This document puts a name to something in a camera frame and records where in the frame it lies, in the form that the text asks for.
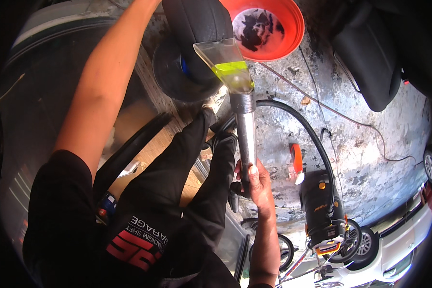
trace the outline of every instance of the black hose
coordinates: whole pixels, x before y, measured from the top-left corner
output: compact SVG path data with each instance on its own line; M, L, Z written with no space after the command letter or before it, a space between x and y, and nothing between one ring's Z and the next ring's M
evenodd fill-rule
M320 154L320 157L323 160L323 164L325 165L325 170L328 174L329 184L331 187L331 197L330 197L330 204L328 207L328 214L331 216L333 214L333 204L334 204L334 175L333 175L333 169L331 168L331 163L328 158L327 153L325 152L325 149L323 148L323 145L318 138L317 134L315 133L314 129L311 127L309 122L296 110L294 110L292 107L288 106L287 104L284 104L279 101L275 100L258 100L256 101L256 107L275 107L278 109L281 109L287 113L289 113L291 116L296 118L300 124L302 124L309 133L309 136L312 138L312 141L314 142L315 146L317 147L318 153ZM228 127L232 126L235 123L235 115L232 115L221 127L220 131L225 131Z

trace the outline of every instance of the logo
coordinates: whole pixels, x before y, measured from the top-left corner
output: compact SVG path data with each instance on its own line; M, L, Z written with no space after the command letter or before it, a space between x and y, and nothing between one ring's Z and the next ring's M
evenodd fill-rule
M315 208L314 212L315 212L315 211L318 211L318 210L320 210L320 209L322 209L322 208L325 208L325 207L326 207L326 205L320 205L320 206L318 206L317 208Z
M150 253L153 246L152 243L123 230L112 240L106 250L117 259L147 271L150 265L162 256L160 252Z

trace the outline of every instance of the hand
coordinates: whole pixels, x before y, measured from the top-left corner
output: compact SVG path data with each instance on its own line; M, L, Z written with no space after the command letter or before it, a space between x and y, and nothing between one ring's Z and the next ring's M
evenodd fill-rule
M237 173L236 179L240 180L240 160L235 166L235 172ZM250 179L250 193L254 204L256 204L258 208L275 208L274 197L272 196L272 190L270 188L270 175L259 159L256 161L256 166L252 165L249 167L248 178Z

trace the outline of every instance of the man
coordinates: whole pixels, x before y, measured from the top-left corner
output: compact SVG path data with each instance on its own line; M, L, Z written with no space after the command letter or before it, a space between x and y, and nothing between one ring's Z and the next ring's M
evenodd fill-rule
M158 4L134 1L93 50L54 153L35 177L23 257L44 287L239 287L213 252L224 230L234 170L240 172L240 163L234 167L235 135L219 137L207 180L190 204L179 208L225 89L128 184L109 226L95 223L92 182ZM268 288L275 285L280 266L274 200L260 161L249 175L259 218L250 287Z

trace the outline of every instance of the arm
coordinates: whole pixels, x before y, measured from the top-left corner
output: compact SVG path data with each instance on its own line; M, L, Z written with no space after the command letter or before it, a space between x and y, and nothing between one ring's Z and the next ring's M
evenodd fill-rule
M138 57L144 30L160 0L135 0L86 61L54 151L68 150L98 168Z
M235 171L237 179L240 179L240 161ZM249 286L264 283L274 287L280 267L280 246L270 175L258 159L257 165L249 168L248 177L253 202L258 206L258 229L253 244Z

